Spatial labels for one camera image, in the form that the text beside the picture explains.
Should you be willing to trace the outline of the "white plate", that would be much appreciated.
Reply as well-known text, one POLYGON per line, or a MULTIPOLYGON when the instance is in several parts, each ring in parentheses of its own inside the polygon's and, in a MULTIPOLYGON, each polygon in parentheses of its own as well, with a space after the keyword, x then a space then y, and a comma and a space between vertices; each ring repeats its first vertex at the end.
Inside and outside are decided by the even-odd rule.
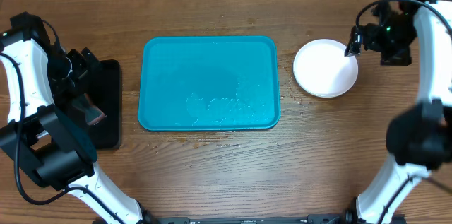
POLYGON ((306 43, 295 55, 293 74, 307 93, 320 98, 335 98, 353 87, 358 77, 355 57, 345 56, 346 46, 331 39, 306 43))

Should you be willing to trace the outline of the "pink and black sponge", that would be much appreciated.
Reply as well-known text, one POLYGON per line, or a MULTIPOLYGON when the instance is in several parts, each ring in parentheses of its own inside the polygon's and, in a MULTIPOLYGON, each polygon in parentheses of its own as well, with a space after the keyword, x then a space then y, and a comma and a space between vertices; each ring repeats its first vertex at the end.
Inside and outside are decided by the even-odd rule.
POLYGON ((96 125, 106 117, 106 114, 97 106, 93 105, 88 99, 82 99, 80 103, 87 125, 96 125))

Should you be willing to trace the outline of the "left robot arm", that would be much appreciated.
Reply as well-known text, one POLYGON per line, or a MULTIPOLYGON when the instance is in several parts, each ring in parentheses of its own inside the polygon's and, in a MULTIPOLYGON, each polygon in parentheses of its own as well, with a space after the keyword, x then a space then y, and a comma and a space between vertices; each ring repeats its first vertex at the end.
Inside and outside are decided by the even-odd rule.
POLYGON ((121 145, 121 67, 89 49, 65 50, 55 29, 20 13, 1 34, 10 108, 1 149, 21 175, 57 196, 70 194, 100 223, 151 223, 151 214, 102 171, 97 152, 121 145))

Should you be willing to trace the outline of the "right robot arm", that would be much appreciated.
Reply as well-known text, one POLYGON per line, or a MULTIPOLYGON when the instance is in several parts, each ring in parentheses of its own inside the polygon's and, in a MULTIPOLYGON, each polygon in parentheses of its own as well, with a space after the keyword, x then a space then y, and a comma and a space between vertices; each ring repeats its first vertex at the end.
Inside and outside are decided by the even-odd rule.
POLYGON ((371 184, 350 204, 339 223, 404 223, 395 211, 431 173, 451 161, 451 0, 377 0, 371 10, 376 24, 356 23, 345 56, 362 50, 380 53, 383 66, 408 66, 410 45, 419 42, 419 87, 416 103, 394 118, 386 132, 389 152, 371 184))

